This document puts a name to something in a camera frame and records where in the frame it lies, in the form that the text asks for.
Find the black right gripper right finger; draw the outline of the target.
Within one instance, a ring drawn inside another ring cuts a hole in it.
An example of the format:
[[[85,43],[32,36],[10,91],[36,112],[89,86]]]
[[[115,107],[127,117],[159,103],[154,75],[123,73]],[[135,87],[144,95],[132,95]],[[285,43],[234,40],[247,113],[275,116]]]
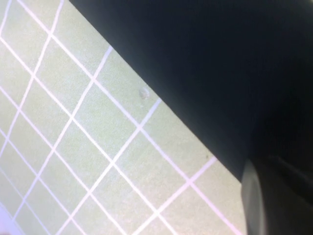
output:
[[[295,193],[305,200],[313,199],[313,178],[309,173],[301,171],[279,156],[270,155],[268,161]]]

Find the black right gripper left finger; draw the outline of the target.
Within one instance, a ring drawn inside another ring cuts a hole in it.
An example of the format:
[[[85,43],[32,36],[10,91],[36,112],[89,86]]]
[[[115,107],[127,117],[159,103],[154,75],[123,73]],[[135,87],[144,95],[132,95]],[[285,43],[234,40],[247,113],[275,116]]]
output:
[[[247,234],[313,233],[313,200],[305,200],[295,193],[268,160],[246,161],[241,197]]]

